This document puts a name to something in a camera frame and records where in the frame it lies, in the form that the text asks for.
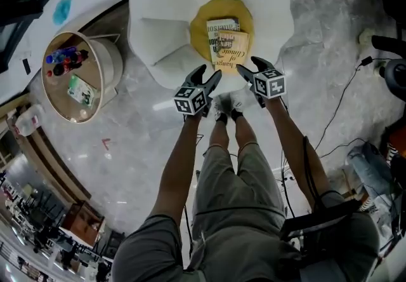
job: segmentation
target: gray floor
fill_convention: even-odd
[[[282,49],[277,66],[283,67],[287,75],[291,116],[314,145],[320,140],[341,92],[360,60],[369,55],[378,56],[371,46],[358,44],[358,35],[371,28],[377,34],[393,37],[395,23],[385,15],[381,0],[291,1],[295,34]],[[173,91],[160,87],[129,50],[127,21],[128,7],[125,5],[88,29],[92,34],[120,31],[118,47],[125,61],[119,95],[92,122],[77,125],[58,117],[46,100],[39,76],[30,89],[46,110],[43,124],[46,134],[92,194],[92,204],[106,216],[109,226],[129,233],[143,222],[153,206],[160,175],[180,132],[182,118],[173,108],[154,110],[154,105],[170,100]],[[246,104],[245,115],[278,175],[280,143],[272,120],[251,95],[247,94]],[[377,143],[383,128],[400,117],[403,107],[384,81],[373,75],[373,65],[361,68],[318,153],[323,155],[357,137]],[[199,133],[204,138],[197,148],[196,169],[202,165],[202,153],[213,125],[211,116],[201,123]],[[233,124],[228,129],[230,136],[233,135]],[[102,143],[104,138],[111,139],[108,151]],[[333,173],[344,165],[349,149],[342,147],[323,158],[326,171]],[[233,139],[230,152],[237,152]],[[193,178],[189,210],[195,184]],[[303,195],[297,192],[297,185],[293,182],[288,187],[296,214],[306,213],[308,206]],[[186,254],[188,239],[184,223],[181,231],[183,253]]]

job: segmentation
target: book cover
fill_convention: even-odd
[[[247,58],[249,34],[231,30],[218,32],[218,60],[216,70],[238,74],[237,64],[244,64]]]
[[[68,95],[80,104],[92,108],[98,92],[90,84],[73,74],[69,80]]]
[[[207,21],[207,33],[209,34],[209,45],[211,62],[216,66],[217,61],[217,39],[219,30],[240,31],[240,22],[237,18],[218,19]]]

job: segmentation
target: power cord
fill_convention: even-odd
[[[319,159],[322,159],[322,158],[324,158],[324,157],[327,157],[327,156],[330,156],[330,154],[332,154],[335,150],[337,150],[338,148],[340,148],[340,147],[347,147],[347,146],[349,146],[351,143],[353,143],[353,142],[355,142],[355,141],[357,141],[357,140],[360,140],[360,141],[362,141],[363,143],[366,143],[366,141],[365,140],[363,140],[362,138],[360,138],[360,137],[357,137],[357,138],[354,138],[351,142],[349,142],[349,143],[347,143],[347,144],[340,144],[340,145],[337,145],[333,150],[331,150],[330,152],[328,152],[328,153],[326,153],[326,154],[323,154],[323,156],[320,156],[320,157],[318,157]]]
[[[190,226],[189,226],[189,218],[188,218],[188,211],[186,209],[186,205],[183,208],[185,211],[185,218],[186,218],[186,226],[188,227],[188,233],[189,233],[189,242],[190,242],[190,248],[189,248],[189,259],[192,258],[192,252],[193,252],[193,239],[192,239],[192,233],[190,232]]]
[[[307,153],[307,143],[309,142],[307,137],[303,137],[303,162],[304,162],[304,175],[306,176],[307,185],[309,187],[310,194],[315,200],[315,204],[318,204],[320,208],[325,208],[320,195],[318,194],[316,183],[311,174],[311,168],[309,163],[309,157]]]
[[[341,105],[341,102],[343,101],[345,91],[347,90],[347,88],[349,87],[349,85],[351,84],[351,82],[354,80],[354,77],[356,76],[356,74],[357,74],[359,68],[360,68],[361,66],[366,66],[366,65],[371,64],[374,60],[378,60],[378,58],[367,57],[367,58],[363,59],[363,60],[361,61],[361,64],[358,65],[358,66],[355,68],[355,72],[354,72],[353,76],[351,77],[351,79],[350,79],[350,80],[348,81],[348,83],[346,84],[346,86],[344,87],[344,90],[343,90],[343,92],[342,92],[342,94],[341,94],[341,97],[340,97],[340,99],[339,99],[338,105],[337,105],[337,107],[336,107],[336,110],[334,111],[333,116],[331,117],[329,123],[328,123],[327,126],[324,128],[322,137],[320,138],[320,141],[318,141],[318,144],[317,144],[315,150],[317,150],[318,147],[320,146],[320,144],[322,143],[322,140],[323,140],[323,138],[324,138],[324,136],[325,136],[325,132],[327,131],[327,129],[329,128],[330,124],[332,123],[332,121],[333,121],[334,118],[336,117],[337,111],[338,111],[338,109],[339,109],[339,107],[340,107],[340,105]]]
[[[283,155],[284,155],[284,150],[282,149],[282,152],[280,153],[280,176],[282,177],[282,183],[284,185],[284,193],[285,193],[286,203],[287,203],[287,205],[288,205],[288,207],[289,207],[289,209],[290,209],[290,211],[292,213],[292,216],[294,218],[296,218],[296,216],[295,216],[295,214],[293,213],[293,210],[292,210],[291,202],[289,201],[289,197],[287,195],[286,180],[285,180],[285,164],[286,164],[287,160],[285,158],[282,161]]]

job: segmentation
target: blue stain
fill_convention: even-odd
[[[68,19],[71,4],[72,0],[61,0],[58,2],[53,13],[53,23],[55,25],[61,25]]]

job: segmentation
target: gray shorts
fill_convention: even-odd
[[[284,213],[278,185],[259,145],[250,142],[240,149],[237,174],[230,153],[219,145],[210,146],[197,183],[193,216],[217,208],[257,205]]]

